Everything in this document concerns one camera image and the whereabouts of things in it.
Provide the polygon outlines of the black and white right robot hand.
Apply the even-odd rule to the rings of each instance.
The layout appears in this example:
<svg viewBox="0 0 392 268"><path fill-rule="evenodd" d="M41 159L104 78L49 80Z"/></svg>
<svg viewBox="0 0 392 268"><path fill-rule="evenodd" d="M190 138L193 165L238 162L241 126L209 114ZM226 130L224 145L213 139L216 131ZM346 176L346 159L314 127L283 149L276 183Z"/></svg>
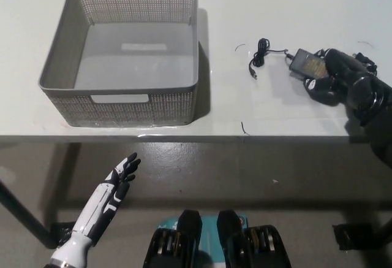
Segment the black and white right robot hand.
<svg viewBox="0 0 392 268"><path fill-rule="evenodd" d="M371 59L362 53L348 55L329 49L323 60L328 76L304 81L311 99L327 105L346 102L355 109L370 100L372 78L377 75L377 65Z"/></svg>

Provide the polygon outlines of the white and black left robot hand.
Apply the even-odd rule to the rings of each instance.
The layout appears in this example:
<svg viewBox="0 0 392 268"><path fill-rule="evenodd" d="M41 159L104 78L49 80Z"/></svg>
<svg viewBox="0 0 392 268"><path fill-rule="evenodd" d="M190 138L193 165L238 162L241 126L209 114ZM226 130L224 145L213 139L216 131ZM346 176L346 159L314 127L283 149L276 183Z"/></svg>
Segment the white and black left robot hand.
<svg viewBox="0 0 392 268"><path fill-rule="evenodd" d="M70 237L52 254L46 267L86 267L88 252L95 247L116 215L135 179L141 159L134 152L124 158L96 187L77 221Z"/></svg>

